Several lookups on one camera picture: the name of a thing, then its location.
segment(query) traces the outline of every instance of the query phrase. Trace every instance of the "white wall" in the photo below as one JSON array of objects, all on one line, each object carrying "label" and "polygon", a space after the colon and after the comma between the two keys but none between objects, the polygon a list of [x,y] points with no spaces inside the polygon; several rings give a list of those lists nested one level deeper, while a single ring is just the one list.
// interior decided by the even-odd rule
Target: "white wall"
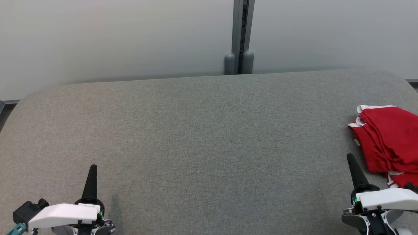
[{"label": "white wall", "polygon": [[221,75],[233,0],[2,0],[0,100],[103,79]]},{"label": "white wall", "polygon": [[417,0],[255,0],[253,73],[366,67],[418,79]]}]

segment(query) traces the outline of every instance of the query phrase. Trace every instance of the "gray fabric surface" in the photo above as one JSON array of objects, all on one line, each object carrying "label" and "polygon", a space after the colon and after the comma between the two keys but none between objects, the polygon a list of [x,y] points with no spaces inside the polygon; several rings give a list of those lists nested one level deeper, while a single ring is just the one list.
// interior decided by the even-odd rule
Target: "gray fabric surface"
[{"label": "gray fabric surface", "polygon": [[[418,113],[406,81],[371,70],[37,92],[0,133],[0,234],[27,200],[74,203],[90,164],[117,235],[358,234],[340,216],[352,190],[345,155],[364,166],[347,128],[359,104]],[[416,232],[417,221],[407,214],[397,225]]]}]

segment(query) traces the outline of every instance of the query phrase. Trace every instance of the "gray cylindrical foot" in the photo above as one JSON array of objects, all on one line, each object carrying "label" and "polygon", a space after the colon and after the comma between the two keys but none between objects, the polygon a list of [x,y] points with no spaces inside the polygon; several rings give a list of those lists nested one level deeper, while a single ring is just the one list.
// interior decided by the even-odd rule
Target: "gray cylindrical foot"
[{"label": "gray cylindrical foot", "polygon": [[254,63],[254,52],[247,51],[242,57],[242,74],[252,74],[252,64]]},{"label": "gray cylindrical foot", "polygon": [[224,74],[225,75],[233,75],[234,73],[234,68],[235,68],[235,55],[230,53],[225,55],[225,60],[224,60]]}]

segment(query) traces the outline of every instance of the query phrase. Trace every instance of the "folded red fabric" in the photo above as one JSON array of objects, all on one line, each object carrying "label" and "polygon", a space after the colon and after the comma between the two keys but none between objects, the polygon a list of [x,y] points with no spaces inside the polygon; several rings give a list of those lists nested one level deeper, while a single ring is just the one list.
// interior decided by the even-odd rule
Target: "folded red fabric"
[{"label": "folded red fabric", "polygon": [[418,116],[394,106],[359,105],[357,111],[359,117],[348,126],[369,171],[397,172],[391,179],[398,186],[418,186]]}]

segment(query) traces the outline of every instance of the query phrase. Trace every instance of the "stack of folded cloth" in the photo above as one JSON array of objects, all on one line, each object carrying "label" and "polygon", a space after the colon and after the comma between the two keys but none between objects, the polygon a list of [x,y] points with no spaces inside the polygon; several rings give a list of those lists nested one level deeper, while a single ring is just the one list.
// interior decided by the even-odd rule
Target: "stack of folded cloth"
[{"label": "stack of folded cloth", "polygon": [[370,173],[389,178],[389,187],[418,186],[418,116],[395,106],[357,107],[348,127]]}]

